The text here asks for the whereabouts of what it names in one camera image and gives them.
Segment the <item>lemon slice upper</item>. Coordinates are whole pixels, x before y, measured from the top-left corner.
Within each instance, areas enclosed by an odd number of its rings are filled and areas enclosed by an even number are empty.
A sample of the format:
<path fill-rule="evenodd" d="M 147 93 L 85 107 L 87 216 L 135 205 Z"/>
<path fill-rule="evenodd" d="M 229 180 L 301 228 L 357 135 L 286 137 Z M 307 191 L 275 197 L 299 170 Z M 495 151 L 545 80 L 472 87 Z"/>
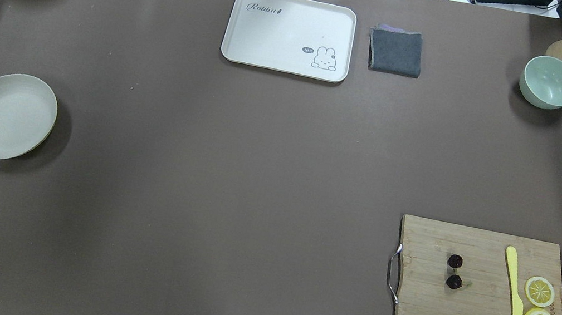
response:
<path fill-rule="evenodd" d="M 524 291 L 529 302 L 535 307 L 546 308 L 554 303 L 554 286 L 545 277 L 530 277 L 525 281 Z"/>

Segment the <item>yellow plastic knife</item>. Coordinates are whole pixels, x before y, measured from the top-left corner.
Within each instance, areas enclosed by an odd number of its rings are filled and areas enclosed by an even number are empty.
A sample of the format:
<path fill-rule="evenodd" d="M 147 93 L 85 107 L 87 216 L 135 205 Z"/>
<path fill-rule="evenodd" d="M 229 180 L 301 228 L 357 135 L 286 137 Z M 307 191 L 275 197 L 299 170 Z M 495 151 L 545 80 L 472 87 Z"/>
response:
<path fill-rule="evenodd" d="M 504 250 L 506 270 L 510 286 L 511 315 L 524 315 L 524 303 L 519 295 L 519 261 L 514 246 L 507 246 Z"/>

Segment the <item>dark red cherry pair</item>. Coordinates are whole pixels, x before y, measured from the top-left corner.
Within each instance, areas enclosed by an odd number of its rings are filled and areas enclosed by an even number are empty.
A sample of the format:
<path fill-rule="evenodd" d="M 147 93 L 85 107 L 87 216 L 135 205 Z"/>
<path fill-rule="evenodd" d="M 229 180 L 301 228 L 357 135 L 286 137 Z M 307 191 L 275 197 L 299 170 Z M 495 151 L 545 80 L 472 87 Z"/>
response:
<path fill-rule="evenodd" d="M 472 285 L 470 280 L 463 279 L 460 275 L 460 268 L 462 268 L 463 258 L 457 254 L 451 254 L 447 259 L 449 275 L 445 280 L 445 284 L 451 290 L 466 289 Z"/>

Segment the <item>grey folded cloth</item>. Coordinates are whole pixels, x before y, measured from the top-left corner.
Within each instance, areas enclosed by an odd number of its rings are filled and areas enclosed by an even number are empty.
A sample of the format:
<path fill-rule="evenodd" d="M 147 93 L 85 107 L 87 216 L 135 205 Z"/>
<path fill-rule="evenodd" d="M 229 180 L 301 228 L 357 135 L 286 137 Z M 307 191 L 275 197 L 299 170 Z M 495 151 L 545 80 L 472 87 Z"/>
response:
<path fill-rule="evenodd" d="M 369 67 L 393 75 L 418 78 L 421 75 L 423 36 L 386 25 L 370 30 Z"/>

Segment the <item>white rabbit tray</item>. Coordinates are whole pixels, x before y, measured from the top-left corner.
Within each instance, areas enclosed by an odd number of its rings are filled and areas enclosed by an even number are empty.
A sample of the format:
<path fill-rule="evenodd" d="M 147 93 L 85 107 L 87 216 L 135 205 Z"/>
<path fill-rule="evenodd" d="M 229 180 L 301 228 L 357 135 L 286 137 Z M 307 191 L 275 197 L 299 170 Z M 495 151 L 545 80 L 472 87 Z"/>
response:
<path fill-rule="evenodd" d="M 236 0 L 221 53 L 231 62 L 329 81 L 349 74 L 357 18 L 313 0 Z"/>

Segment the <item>cream round plate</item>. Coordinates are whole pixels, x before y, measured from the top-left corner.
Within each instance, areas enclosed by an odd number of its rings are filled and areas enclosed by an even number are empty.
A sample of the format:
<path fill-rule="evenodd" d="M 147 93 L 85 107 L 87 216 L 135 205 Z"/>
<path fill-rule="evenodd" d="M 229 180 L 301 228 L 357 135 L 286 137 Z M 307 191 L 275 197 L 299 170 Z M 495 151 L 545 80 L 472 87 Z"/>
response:
<path fill-rule="evenodd" d="M 52 88 L 27 74 L 0 76 L 0 160 L 24 155 L 50 135 L 58 102 Z"/>

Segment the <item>mint green bowl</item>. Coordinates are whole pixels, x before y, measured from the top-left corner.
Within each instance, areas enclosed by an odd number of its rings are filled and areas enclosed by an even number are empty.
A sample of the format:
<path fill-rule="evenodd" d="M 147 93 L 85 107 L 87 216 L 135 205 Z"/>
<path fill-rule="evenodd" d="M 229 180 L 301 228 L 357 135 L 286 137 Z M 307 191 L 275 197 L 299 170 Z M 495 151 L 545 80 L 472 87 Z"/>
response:
<path fill-rule="evenodd" d="M 562 60 L 544 55 L 532 58 L 518 83 L 524 99 L 534 107 L 562 108 Z"/>

